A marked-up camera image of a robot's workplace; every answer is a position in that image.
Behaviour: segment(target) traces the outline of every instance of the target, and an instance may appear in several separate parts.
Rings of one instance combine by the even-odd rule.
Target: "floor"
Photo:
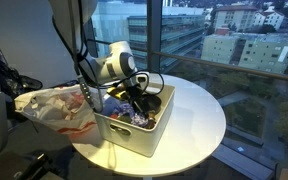
[[[141,178],[125,177],[104,170],[87,161],[70,144],[66,135],[58,134],[49,128],[35,124],[36,132],[31,121],[27,120],[17,125],[10,133],[5,152],[15,152],[22,157],[46,153],[52,160],[52,166],[59,171],[64,179],[91,180],[135,180]],[[156,177],[154,180],[243,180],[244,175],[228,167],[214,157],[210,157],[202,164],[179,174],[166,177]]]

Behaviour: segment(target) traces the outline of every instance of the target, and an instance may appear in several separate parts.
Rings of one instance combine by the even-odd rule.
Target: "glass window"
[[[144,50],[148,41],[159,41],[163,54],[189,58],[190,61],[185,61],[162,56],[160,70],[200,85],[219,102],[234,97],[233,102],[222,104],[228,127],[222,144],[237,152],[238,147],[247,149],[243,155],[271,169],[278,162],[288,163],[288,80],[272,78],[277,75],[288,79],[288,33],[259,34],[248,28],[251,26],[246,23],[248,19],[242,22],[241,18],[239,23],[229,25],[230,19],[235,21],[236,15],[240,15],[234,11],[220,16],[210,10],[207,18],[202,13],[213,6],[173,1],[162,8],[161,39],[147,39],[146,4],[121,1],[128,9],[117,12],[109,4],[118,3],[107,1],[99,3],[102,5],[92,17],[97,40],[109,43],[127,40],[131,47]],[[229,25],[231,31],[221,28],[218,21]],[[99,46],[99,51],[105,50],[107,54],[107,45],[100,45],[103,48]],[[136,65],[146,68],[147,52],[135,49],[132,52]],[[200,60],[212,64],[202,65],[198,63]],[[241,70],[214,65],[220,63]],[[254,73],[242,72],[245,68]],[[270,75],[261,76],[262,72]]]

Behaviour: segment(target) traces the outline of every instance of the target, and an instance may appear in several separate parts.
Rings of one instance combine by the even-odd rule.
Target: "window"
[[[94,36],[97,36],[96,28],[93,28]]]
[[[278,153],[270,154],[271,151],[268,153],[261,153],[263,152],[261,144],[249,141],[245,137],[241,137],[240,134],[230,132],[229,130],[228,133],[225,134],[226,141],[223,141],[222,143],[224,146],[228,146],[234,150],[236,150],[236,147],[251,147],[242,154],[258,163],[263,163],[263,161],[258,158],[261,156],[265,159],[270,159],[273,161],[272,164],[274,164],[277,162],[275,159],[280,158],[275,157],[275,154],[288,152],[288,149],[284,146],[281,146],[280,148],[277,148],[278,146],[270,146],[272,143],[286,145],[278,140],[281,136],[281,132],[277,131],[275,126],[275,122],[280,122],[283,116],[282,112],[279,111],[279,106],[283,106],[283,100],[285,98],[287,98],[286,100],[288,101],[288,74],[284,73],[288,71],[288,50],[285,50],[286,53],[283,53],[285,43],[281,43],[276,47],[276,44],[271,44],[268,40],[264,43],[259,40],[250,40],[253,37],[251,35],[249,36],[247,31],[240,33],[243,37],[238,37],[238,39],[233,37],[234,33],[225,37],[216,36],[211,30],[205,30],[204,16],[201,17],[199,14],[196,14],[196,11],[193,12],[193,10],[190,12],[191,9],[194,8],[190,9],[190,4],[188,3],[187,8],[185,7],[186,4],[181,6],[179,4],[173,4],[174,8],[161,8],[164,11],[161,12],[164,16],[161,17],[161,26],[152,28],[154,31],[161,29],[161,40],[148,39],[148,31],[145,30],[149,29],[145,15],[146,4],[123,3],[123,1],[121,1],[121,5],[118,4],[119,3],[99,2],[98,5],[101,6],[101,8],[107,9],[107,11],[99,11],[99,14],[94,14],[92,16],[93,26],[96,28],[97,32],[96,40],[112,43],[126,39],[130,42],[131,48],[144,50],[150,47],[149,42],[160,43],[161,49],[152,51],[152,55],[161,56],[161,58],[157,60],[152,60],[151,57],[153,56],[150,55],[151,53],[148,54],[147,52],[132,49],[134,56],[136,55],[136,66],[146,67],[148,62],[156,63],[159,68],[158,70],[163,74],[178,76],[192,82],[199,82],[201,80],[206,81],[207,86],[201,85],[203,83],[201,83],[200,86],[207,89],[216,99],[228,98],[226,94],[230,94],[229,91],[238,91],[246,94],[247,97],[242,101],[223,106],[227,116],[227,127],[234,127],[239,130],[239,132],[243,132],[241,134],[247,134],[248,136],[262,140],[264,139],[263,137],[272,137],[270,139],[272,142],[268,143],[265,139],[263,140],[264,148],[267,148],[265,151],[270,151],[270,149],[274,148]],[[125,10],[126,6],[127,8],[133,9],[142,8],[142,10],[136,10],[136,14],[128,15],[128,11]],[[186,12],[186,17],[184,15],[175,14],[169,16],[169,12],[176,11],[175,9],[181,9],[183,12]],[[227,16],[226,23],[228,24],[231,22],[233,13],[234,12],[227,12],[221,16],[216,14],[215,17],[218,17],[217,19],[219,20],[220,17],[225,18],[225,16]],[[108,21],[104,20],[105,18],[110,21],[109,27],[107,27]],[[246,20],[244,21],[244,24],[247,25],[248,19],[244,20]],[[272,20],[272,25],[276,22],[275,18],[268,18],[266,21],[267,20]],[[264,19],[260,20],[257,18],[255,23],[258,22],[258,24],[260,24],[263,23],[263,21]],[[239,24],[236,24],[236,26],[237,30],[242,29]],[[99,52],[106,55],[109,52],[108,46],[103,45],[102,43],[99,43],[99,45]],[[219,54],[219,48],[221,48],[221,50],[225,49],[226,53]],[[155,54],[155,52],[161,52],[163,55]],[[199,61],[187,61],[187,58],[183,58],[184,56],[191,58],[190,60],[204,60],[206,65],[204,65],[204,63],[199,63]],[[280,56],[284,56],[282,62],[278,62]],[[232,65],[234,66],[234,68],[232,68],[234,70],[222,68],[222,64],[226,64],[227,67]],[[245,68],[252,69],[254,74],[245,71]],[[263,104],[277,102],[276,104],[272,104],[276,111],[271,112],[268,110],[269,108],[262,106],[261,102],[265,102]],[[272,118],[273,120],[270,118],[266,119],[265,116],[269,116],[270,114],[274,114],[276,117]]]

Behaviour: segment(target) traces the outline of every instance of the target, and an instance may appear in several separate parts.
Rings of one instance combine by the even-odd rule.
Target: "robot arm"
[[[76,53],[78,67],[88,85],[96,86],[124,79],[136,72],[131,49],[125,41],[111,44],[110,54],[106,57],[94,58],[89,54],[83,25],[95,11],[96,0],[49,0],[49,2],[53,10],[54,27],[73,60],[73,55]]]

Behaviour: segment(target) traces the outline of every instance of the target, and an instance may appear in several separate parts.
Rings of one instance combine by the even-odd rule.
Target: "white plastic bin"
[[[150,83],[149,87],[160,88],[161,85]],[[164,85],[163,91],[157,95],[162,102],[160,112],[155,115],[157,123],[153,129],[144,129],[109,118],[108,116],[112,113],[116,103],[106,101],[104,111],[101,114],[95,113],[95,119],[101,136],[126,149],[151,157],[170,118],[173,109],[174,93],[174,86]]]

